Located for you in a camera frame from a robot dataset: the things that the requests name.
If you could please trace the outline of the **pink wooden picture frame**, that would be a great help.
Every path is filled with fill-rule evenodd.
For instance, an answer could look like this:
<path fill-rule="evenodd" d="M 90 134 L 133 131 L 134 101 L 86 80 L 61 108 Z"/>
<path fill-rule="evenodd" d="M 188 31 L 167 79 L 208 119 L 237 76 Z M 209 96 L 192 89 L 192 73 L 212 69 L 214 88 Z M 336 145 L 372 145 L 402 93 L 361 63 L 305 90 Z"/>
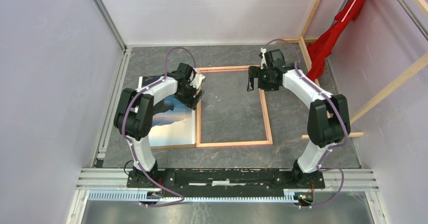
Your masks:
<path fill-rule="evenodd" d="M 200 74 L 204 73 L 219 73 L 219 72 L 241 72 L 241 71 L 248 71 L 249 66 L 224 66 L 224 67 L 204 67 L 204 68 L 197 68 L 196 71 Z M 209 148 L 209 147 L 244 147 L 244 146 L 266 146 L 266 145 L 272 145 L 273 144 L 273 136 L 272 136 L 272 130 L 270 125 L 270 119 L 269 119 L 269 113 L 268 113 L 268 107 L 266 104 L 266 97 L 264 90 L 259 90 L 259 96 L 261 101 L 261 109 L 262 109 L 262 115 L 263 115 L 263 123 L 264 123 L 264 129 L 265 129 L 265 135 L 266 140 L 260 140 L 260 141 L 239 141 L 239 142 L 220 142 L 220 143 L 202 143 L 201 142 L 201 125 L 202 125 L 202 118 L 201 118 L 201 101 L 197 104 L 195 112 L 195 134 L 196 134 L 196 141 L 195 146 L 196 148 Z"/>

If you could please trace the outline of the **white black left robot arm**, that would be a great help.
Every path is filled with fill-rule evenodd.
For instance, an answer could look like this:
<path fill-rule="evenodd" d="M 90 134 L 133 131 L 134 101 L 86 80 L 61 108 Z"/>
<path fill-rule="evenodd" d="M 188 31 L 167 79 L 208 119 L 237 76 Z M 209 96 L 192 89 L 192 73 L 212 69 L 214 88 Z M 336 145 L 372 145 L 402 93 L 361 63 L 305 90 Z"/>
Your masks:
<path fill-rule="evenodd" d="M 191 110 L 201 100 L 201 85 L 205 75 L 188 64 L 180 63 L 177 70 L 149 79 L 137 89 L 125 88 L 114 116 L 114 126 L 127 141 L 132 157 L 133 171 L 146 187 L 158 183 L 157 162 L 152 154 L 149 132 L 154 115 L 160 113 L 157 105 L 173 96 Z"/>

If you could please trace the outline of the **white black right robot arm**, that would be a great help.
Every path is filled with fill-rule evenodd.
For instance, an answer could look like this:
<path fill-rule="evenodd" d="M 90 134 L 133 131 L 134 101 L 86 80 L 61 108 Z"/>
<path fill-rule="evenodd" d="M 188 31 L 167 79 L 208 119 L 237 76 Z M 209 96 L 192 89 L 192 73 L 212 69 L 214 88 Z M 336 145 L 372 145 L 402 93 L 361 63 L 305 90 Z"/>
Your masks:
<path fill-rule="evenodd" d="M 320 172 L 328 153 L 349 138 L 347 99 L 342 94 L 334 95 L 316 85 L 299 69 L 297 63 L 287 64 L 279 49 L 268 51 L 263 47 L 259 57 L 260 65 L 248 68 L 247 91 L 255 87 L 264 91 L 278 91 L 284 87 L 309 109 L 309 142 L 291 172 L 292 183 L 298 188 L 304 188 Z"/>

